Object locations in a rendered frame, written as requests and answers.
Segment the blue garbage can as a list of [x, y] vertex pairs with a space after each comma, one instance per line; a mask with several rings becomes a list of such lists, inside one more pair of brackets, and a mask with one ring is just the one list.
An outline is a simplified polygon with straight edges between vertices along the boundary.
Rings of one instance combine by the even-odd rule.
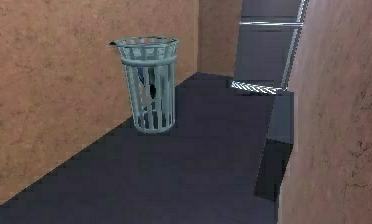
[[132, 68], [131, 104], [134, 126], [160, 133], [175, 123], [174, 79], [168, 66]]

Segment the green slatted garbage container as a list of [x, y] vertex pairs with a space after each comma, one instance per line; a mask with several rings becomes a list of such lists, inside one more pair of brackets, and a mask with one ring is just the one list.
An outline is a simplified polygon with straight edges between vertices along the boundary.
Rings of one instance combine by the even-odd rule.
[[166, 36], [138, 36], [113, 40], [108, 43], [115, 47], [120, 54], [120, 60], [126, 77], [131, 111], [132, 68], [168, 66], [174, 79], [174, 106], [175, 106], [175, 66], [179, 40]]

